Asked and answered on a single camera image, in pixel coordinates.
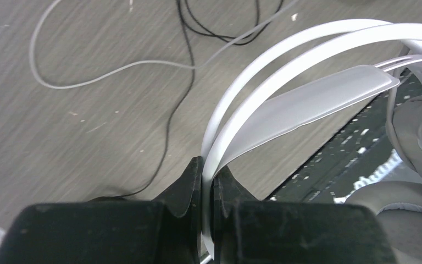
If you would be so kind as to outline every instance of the white cable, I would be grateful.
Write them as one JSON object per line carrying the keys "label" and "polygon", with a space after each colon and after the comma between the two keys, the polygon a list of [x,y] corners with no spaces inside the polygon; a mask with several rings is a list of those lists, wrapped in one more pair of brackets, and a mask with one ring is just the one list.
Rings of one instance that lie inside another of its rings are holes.
{"label": "white cable", "polygon": [[283,7],[279,12],[275,13],[270,18],[268,18],[267,20],[263,21],[262,23],[260,23],[256,27],[250,29],[249,31],[245,32],[244,34],[242,34],[239,37],[235,38],[234,40],[230,41],[229,43],[227,43],[226,45],[224,45],[222,48],[220,48],[218,51],[216,51],[211,57],[209,57],[208,60],[206,60],[201,65],[198,65],[198,66],[193,67],[193,66],[186,65],[186,64],[180,64],[180,63],[176,63],[176,62],[169,62],[167,60],[141,60],[141,61],[138,61],[138,62],[133,62],[133,63],[127,64],[125,66],[122,66],[119,69],[110,71],[110,72],[108,72],[106,74],[101,75],[100,77],[94,78],[94,79],[89,80],[89,81],[81,82],[79,84],[59,86],[59,85],[50,84],[47,81],[43,80],[43,78],[41,77],[40,72],[38,71],[38,67],[36,65],[35,47],[36,47],[36,41],[38,39],[38,35],[39,35],[40,31],[41,31],[41,27],[43,26],[45,20],[50,15],[50,13],[52,12],[52,10],[61,1],[62,0],[55,0],[54,2],[52,2],[51,5],[49,5],[49,7],[41,15],[40,20],[36,24],[35,31],[33,31],[33,34],[31,35],[30,47],[29,47],[30,70],[31,70],[31,73],[33,74],[33,77],[41,85],[46,86],[48,88],[52,88],[52,89],[71,89],[71,88],[76,88],[76,87],[82,87],[82,86],[85,86],[85,85],[92,84],[92,83],[95,83],[97,81],[100,81],[100,80],[102,80],[102,79],[104,79],[106,77],[109,77],[109,76],[111,76],[111,75],[113,75],[115,73],[118,73],[118,72],[120,72],[122,70],[128,69],[128,68],[133,67],[133,66],[136,66],[136,65],[146,64],[146,63],[165,64],[165,65],[175,66],[175,67],[189,69],[189,70],[199,69],[199,68],[207,65],[208,63],[210,63],[212,60],[214,60],[223,50],[227,49],[228,47],[232,46],[234,43],[237,43],[239,40],[241,40],[244,37],[248,36],[249,34],[251,34],[251,33],[255,32],[255,31],[261,29],[262,27],[264,27],[264,25],[266,25],[267,23],[269,23],[269,22],[273,21],[274,19],[276,19],[283,12],[289,10],[289,8],[291,8],[299,0],[293,0],[288,5],[286,5],[285,7]]}
{"label": "white cable", "polygon": [[413,64],[413,63],[419,63],[422,62],[422,55],[412,55],[414,58],[405,60],[404,62],[400,62],[391,66],[388,66],[386,68],[382,68],[381,70],[385,72],[390,72],[392,70],[395,70],[397,68],[405,67],[407,65]]}
{"label": "white cable", "polygon": [[376,67],[376,68],[380,68],[380,67],[392,64],[394,62],[401,62],[401,61],[404,61],[406,59],[412,59],[412,58],[413,58],[413,55],[400,56],[400,57],[396,57],[394,59],[388,59],[388,60],[385,60],[383,62],[376,63],[373,66]]}
{"label": "white cable", "polygon": [[202,177],[202,235],[214,257],[210,235],[210,189],[216,169],[231,140],[251,114],[275,91],[294,77],[336,54],[362,45],[389,40],[422,41],[422,24],[390,24],[355,31],[325,42],[298,56],[267,78],[233,113],[216,137],[205,162]]}
{"label": "white cable", "polygon": [[[237,94],[260,70],[277,57],[311,40],[387,24],[391,23],[375,19],[347,19],[333,21],[300,31],[272,46],[256,58],[250,65],[248,65],[222,96],[211,115],[208,126],[206,127],[201,147],[201,156],[206,160],[218,132],[219,124]],[[422,41],[405,40],[403,43],[416,53],[422,53]]]}

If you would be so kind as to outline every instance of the white debris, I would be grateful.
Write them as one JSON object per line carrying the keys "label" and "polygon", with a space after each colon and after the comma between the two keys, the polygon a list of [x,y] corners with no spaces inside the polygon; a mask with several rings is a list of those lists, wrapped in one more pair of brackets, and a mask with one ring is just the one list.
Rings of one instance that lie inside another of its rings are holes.
{"label": "white debris", "polygon": [[91,129],[90,131],[88,131],[88,132],[87,132],[87,134],[88,134],[88,133],[91,133],[91,132],[93,132],[93,131],[95,131],[96,129],[98,129],[98,128],[100,128],[100,127],[102,127],[102,126],[106,125],[106,124],[107,124],[107,122],[102,123],[101,125],[99,125],[99,126],[97,126],[97,127],[93,128],[93,129]]}
{"label": "white debris", "polygon": [[366,150],[367,150],[366,147],[361,147],[357,152],[358,152],[358,154],[363,154],[363,153],[365,153]]}
{"label": "white debris", "polygon": [[358,160],[358,158],[354,158],[354,159],[350,160],[349,163],[347,165],[345,165],[345,167],[346,168],[350,167],[357,160]]}
{"label": "white debris", "polygon": [[342,143],[341,145],[345,145],[345,143],[347,143],[351,138],[353,138],[353,136],[348,136]]}
{"label": "white debris", "polygon": [[335,204],[343,204],[349,198],[350,194],[345,197],[334,197],[334,203]]}

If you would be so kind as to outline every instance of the gray wood-grain floor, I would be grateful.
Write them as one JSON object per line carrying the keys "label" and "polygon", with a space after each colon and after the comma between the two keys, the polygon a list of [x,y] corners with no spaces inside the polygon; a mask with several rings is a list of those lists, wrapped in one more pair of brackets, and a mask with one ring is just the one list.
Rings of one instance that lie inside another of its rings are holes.
{"label": "gray wood-grain floor", "polygon": [[[51,90],[32,77],[30,35],[52,0],[0,0],[0,226],[9,227],[26,205],[83,201],[141,186],[163,151],[172,106],[190,71],[142,65],[93,85]],[[221,34],[238,35],[254,23],[250,0],[194,0],[202,22]],[[276,0],[262,0],[262,16]],[[128,62],[167,59],[189,63],[173,0],[63,1],[42,28],[37,60],[43,76],[57,84],[88,80]],[[298,13],[296,21],[291,15]],[[422,21],[422,0],[305,0],[272,23],[254,43],[232,47],[199,70],[195,88],[173,119],[170,149],[159,177],[139,199],[159,194],[199,154],[211,112],[233,79],[278,41],[320,23],[346,18]],[[191,34],[197,63],[223,43]],[[235,109],[259,83],[289,59],[318,42],[281,57],[238,97]],[[394,56],[399,44],[357,48],[321,63],[284,91],[321,76]],[[231,164],[257,197],[268,195],[361,106],[354,106],[283,136]]]}

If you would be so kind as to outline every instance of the white plastic band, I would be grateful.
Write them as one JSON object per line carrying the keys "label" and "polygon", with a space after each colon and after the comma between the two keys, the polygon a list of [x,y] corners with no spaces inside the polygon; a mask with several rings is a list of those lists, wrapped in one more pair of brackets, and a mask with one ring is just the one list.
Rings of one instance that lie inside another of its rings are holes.
{"label": "white plastic band", "polygon": [[[270,49],[258,56],[258,58],[256,58],[250,65],[245,68],[245,70],[243,70],[243,72],[234,80],[234,82],[229,86],[229,88],[222,96],[221,100],[218,102],[204,133],[203,144],[201,147],[201,156],[205,160],[208,157],[208,153],[216,137],[219,124],[222,121],[225,112],[229,108],[229,105],[235,99],[237,94],[260,70],[262,70],[270,62],[283,55],[284,53],[311,40],[334,34],[352,32],[360,29],[371,28],[373,26],[388,24],[391,23],[375,19],[347,19],[333,21],[300,31],[272,46]],[[406,40],[403,41],[403,43],[416,52],[422,52],[422,41]]]}
{"label": "white plastic band", "polygon": [[413,63],[422,62],[422,55],[418,55],[418,54],[417,55],[410,55],[409,57],[411,57],[411,58],[404,60],[402,62],[396,63],[394,65],[384,67],[384,68],[382,68],[382,70],[385,71],[385,72],[390,72],[390,71],[395,70],[397,68],[405,67],[405,66],[413,64]]}
{"label": "white plastic band", "polygon": [[327,41],[287,63],[265,80],[234,112],[214,141],[203,170],[202,234],[205,246],[214,257],[210,235],[210,187],[225,150],[251,114],[280,87],[294,77],[336,54],[362,45],[389,40],[422,41],[422,24],[390,24],[355,31]]}

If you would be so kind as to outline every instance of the black cable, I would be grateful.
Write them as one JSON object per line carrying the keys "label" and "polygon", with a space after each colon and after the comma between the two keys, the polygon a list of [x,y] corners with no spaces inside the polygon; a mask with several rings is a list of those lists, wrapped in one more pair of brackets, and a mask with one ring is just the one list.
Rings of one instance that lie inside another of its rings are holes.
{"label": "black cable", "polygon": [[[182,0],[176,0],[176,6],[177,6],[177,12],[179,14],[179,18],[180,18],[180,25],[182,27],[182,33],[184,35],[184,39],[185,39],[185,43],[187,45],[187,49],[188,49],[188,55],[190,57],[190,63],[192,66],[195,66],[195,57],[193,55],[193,50],[192,50],[192,45],[190,44],[190,39],[188,37],[188,33],[187,33],[187,28],[190,29],[191,31],[202,35],[202,36],[209,36],[209,37],[216,37],[219,38],[225,42],[229,42],[226,39],[235,39],[235,37],[231,37],[231,36],[224,36],[224,35],[217,35],[215,33],[213,33],[212,31],[210,31],[209,29],[207,29],[205,26],[203,26],[197,19],[196,17],[192,14],[191,9],[188,6],[188,1],[185,0],[185,5],[186,8],[188,10],[188,13],[190,14],[190,16],[192,17],[192,19],[205,31],[207,31],[209,34],[206,33],[202,33],[199,32],[195,29],[193,29],[189,24],[187,24],[185,18],[184,18],[184,14],[182,13]],[[259,24],[259,19],[260,19],[260,7],[259,7],[259,0],[255,1],[256,3],[256,25]],[[279,3],[279,6],[276,10],[276,13],[281,9],[282,5],[284,3],[284,0],[281,0]],[[261,28],[261,30],[259,30],[257,33],[250,34],[248,36],[246,36],[245,38],[249,38],[252,37],[250,40],[248,40],[247,42],[244,43],[236,43],[234,45],[237,46],[243,46],[246,44],[249,44],[250,42],[254,41],[262,32],[264,29],[266,29],[266,27],[269,25],[270,23],[266,24],[263,28]],[[180,105],[183,103],[183,101],[185,100],[185,98],[188,96],[188,94],[190,93],[190,91],[193,88],[193,83],[195,82],[195,75],[196,75],[196,70],[191,70],[192,71],[192,76],[191,76],[191,80],[190,80],[190,84],[188,85],[187,89],[184,92],[184,95],[182,95],[182,97],[179,99],[178,103],[174,106],[174,108],[172,109],[171,114],[169,115],[169,118],[167,120],[166,123],[166,131],[165,131],[165,140],[164,140],[164,151],[163,154],[161,156],[161,159],[159,160],[159,164],[158,167],[156,168],[156,170],[154,171],[153,175],[151,176],[151,178],[148,180],[148,182],[142,186],[141,188],[139,188],[138,190],[131,192],[129,194],[123,194],[123,195],[117,195],[117,196],[101,196],[98,198],[93,199],[92,201],[111,201],[111,200],[124,200],[125,197],[128,196],[132,196],[132,195],[136,195],[138,193],[141,193],[142,191],[144,191],[146,188],[148,188],[153,181],[155,180],[155,178],[158,176],[160,169],[162,168],[162,165],[164,163],[164,160],[166,158],[168,149],[169,149],[169,138],[170,138],[170,126],[171,126],[171,122],[172,122],[172,118],[174,117],[175,112],[177,112],[177,109],[179,109]]]}
{"label": "black cable", "polygon": [[[192,66],[195,66],[195,57],[193,56],[193,50],[192,50],[192,45],[190,44],[190,39],[188,38],[188,34],[187,34],[187,30],[185,28],[185,20],[184,20],[184,16],[182,14],[182,12],[180,12],[181,9],[181,0],[176,0],[176,4],[177,4],[177,10],[179,12],[179,18],[180,18],[180,25],[182,27],[182,33],[184,35],[184,39],[185,39],[185,43],[187,44],[187,49],[188,49],[188,56],[190,57],[190,64]],[[159,174],[159,170],[161,169],[161,167],[163,166],[164,160],[166,158],[166,154],[167,151],[169,149],[169,138],[170,138],[170,125],[172,122],[172,118],[174,117],[175,112],[177,112],[177,109],[179,109],[180,105],[183,103],[183,101],[185,100],[185,98],[188,96],[188,94],[190,93],[190,91],[193,88],[193,83],[195,82],[195,69],[191,70],[192,71],[192,76],[190,79],[190,84],[188,85],[187,89],[184,92],[184,95],[182,95],[182,97],[180,98],[180,100],[178,101],[178,103],[174,106],[174,108],[172,109],[171,114],[169,115],[169,118],[167,120],[166,123],[166,136],[165,136],[165,140],[164,140],[164,151],[163,151],[163,155],[161,156],[161,159],[159,160],[159,164],[158,167],[156,168],[156,170],[153,173],[153,176],[151,176],[151,178],[149,179],[149,181],[143,186],[141,187],[139,190],[131,192],[129,194],[124,194],[124,195],[117,195],[117,196],[111,196],[111,197],[99,197],[101,199],[106,198],[106,199],[118,199],[118,198],[125,198],[128,196],[132,196],[132,195],[136,195],[138,193],[141,193],[142,191],[144,191],[146,188],[148,188],[151,183],[154,181],[154,179],[158,176]]]}
{"label": "black cable", "polygon": [[[255,0],[255,5],[256,5],[256,22],[255,22],[255,26],[257,26],[258,24],[259,24],[259,17],[260,17],[260,10],[259,10],[259,0]],[[203,26],[197,19],[196,19],[196,17],[195,17],[195,15],[192,13],[192,10],[191,10],[191,8],[190,8],[190,6],[188,5],[188,0],[185,0],[185,6],[186,6],[186,8],[187,8],[187,12],[188,12],[188,14],[190,15],[190,17],[195,21],[195,23],[196,24],[198,24],[203,30],[205,30],[205,31],[207,31],[207,32],[209,32],[210,34],[207,34],[207,33],[204,33],[204,32],[200,32],[200,31],[198,31],[198,30],[196,30],[196,29],[194,29],[194,28],[192,28],[192,26],[190,25],[190,24],[188,24],[187,23],[187,20],[185,20],[184,19],[184,23],[185,23],[185,26],[188,28],[188,29],[190,29],[191,31],[193,31],[193,32],[195,32],[195,33],[197,33],[197,34],[199,34],[199,35],[201,35],[201,36],[205,36],[205,37],[217,37],[217,38],[219,38],[219,39],[221,39],[221,40],[223,40],[223,39],[230,39],[230,40],[233,40],[233,39],[235,39],[235,37],[231,37],[231,36],[225,36],[225,35],[217,35],[217,34],[215,34],[215,33],[213,33],[213,32],[211,32],[210,30],[208,30],[205,26]],[[244,38],[242,38],[243,40],[244,39],[247,39],[247,38],[249,38],[249,37],[251,37],[253,34],[249,34],[248,36],[246,36],[246,37],[244,37]]]}
{"label": "black cable", "polygon": [[[259,24],[259,17],[260,17],[260,7],[259,7],[259,0],[256,0],[255,1],[255,3],[256,3],[256,10],[257,10],[257,12],[256,12],[256,14],[257,14],[257,22],[256,22],[256,25],[258,25]],[[277,10],[275,11],[275,13],[277,13],[277,12],[279,12],[279,10],[281,10],[281,8],[282,8],[282,5],[284,4],[284,0],[280,0],[280,2],[279,2],[279,6],[277,7]],[[190,5],[188,4],[188,0],[185,0],[185,6],[186,6],[186,8],[187,8],[187,11],[188,11],[188,13],[189,13],[189,15],[190,15],[190,17],[193,19],[193,21],[198,25],[198,26],[200,26],[204,31],[206,31],[207,33],[209,33],[209,34],[206,34],[206,33],[203,33],[203,32],[199,32],[198,30],[196,30],[196,29],[194,29],[194,28],[192,28],[185,20],[184,20],[184,23],[185,23],[185,26],[187,27],[187,28],[189,28],[190,30],[192,30],[193,32],[195,32],[195,33],[197,33],[197,34],[199,34],[199,35],[202,35],[202,36],[208,36],[208,37],[216,37],[216,38],[218,38],[218,39],[220,39],[220,40],[222,40],[222,41],[224,41],[224,42],[229,42],[229,40],[226,40],[226,39],[235,39],[235,37],[231,37],[231,36],[224,36],[224,35],[217,35],[217,34],[215,34],[214,32],[212,32],[211,30],[209,30],[207,27],[205,27],[202,23],[200,23],[199,21],[198,21],[198,19],[193,15],[193,13],[192,13],[192,10],[191,10],[191,8],[190,8]],[[246,42],[243,42],[243,43],[235,43],[234,45],[235,46],[244,46],[244,45],[247,45],[247,44],[250,44],[252,41],[254,41],[267,27],[268,27],[268,25],[269,25],[270,23],[267,23],[266,25],[264,25],[264,27],[263,28],[261,28],[261,30],[259,30],[258,32],[256,32],[255,34],[250,34],[250,35],[248,35],[248,36],[246,36],[244,39],[246,39],[246,38],[248,38],[248,37],[251,37],[252,36],[252,38],[250,39],[250,40],[248,40],[248,41],[246,41]]]}

